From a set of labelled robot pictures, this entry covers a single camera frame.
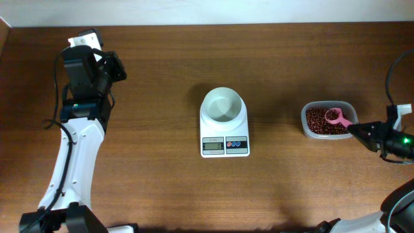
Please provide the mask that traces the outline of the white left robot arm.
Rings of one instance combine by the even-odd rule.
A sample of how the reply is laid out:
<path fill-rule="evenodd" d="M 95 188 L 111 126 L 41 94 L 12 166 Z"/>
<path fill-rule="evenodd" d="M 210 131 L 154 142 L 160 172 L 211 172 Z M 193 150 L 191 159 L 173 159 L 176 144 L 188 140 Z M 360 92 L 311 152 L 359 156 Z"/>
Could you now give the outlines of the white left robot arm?
<path fill-rule="evenodd" d="M 138 232 L 136 223 L 105 227 L 91 210 L 94 165 L 114 107 L 111 88 L 126 79 L 124 66 L 100 45 L 71 45 L 60 56 L 70 82 L 62 90 L 60 117 L 48 121 L 61 130 L 60 150 L 38 209 L 21 216 L 19 231 Z"/>

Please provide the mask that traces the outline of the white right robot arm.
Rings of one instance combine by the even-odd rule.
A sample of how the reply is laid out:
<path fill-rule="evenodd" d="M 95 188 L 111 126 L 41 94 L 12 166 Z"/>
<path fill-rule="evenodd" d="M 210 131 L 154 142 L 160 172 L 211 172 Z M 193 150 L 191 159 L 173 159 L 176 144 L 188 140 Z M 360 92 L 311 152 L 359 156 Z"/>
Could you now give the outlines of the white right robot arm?
<path fill-rule="evenodd" d="M 394 164 L 413 164 L 413 135 L 393 129 L 387 122 L 351 124 L 347 127 L 368 150 Z M 413 181 L 403 184 L 383 201 L 380 210 L 352 220 L 321 222 L 320 233 L 413 232 Z"/>

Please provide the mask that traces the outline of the pink plastic measuring scoop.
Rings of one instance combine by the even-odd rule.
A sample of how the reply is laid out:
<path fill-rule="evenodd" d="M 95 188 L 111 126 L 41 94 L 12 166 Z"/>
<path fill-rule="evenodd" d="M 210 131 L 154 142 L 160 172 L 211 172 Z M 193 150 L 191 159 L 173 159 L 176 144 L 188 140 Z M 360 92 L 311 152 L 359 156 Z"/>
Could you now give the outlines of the pink plastic measuring scoop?
<path fill-rule="evenodd" d="M 325 119 L 328 123 L 332 125 L 341 124 L 343 127 L 347 128 L 353 123 L 343 117 L 342 110 L 340 108 L 331 108 L 325 113 Z"/>

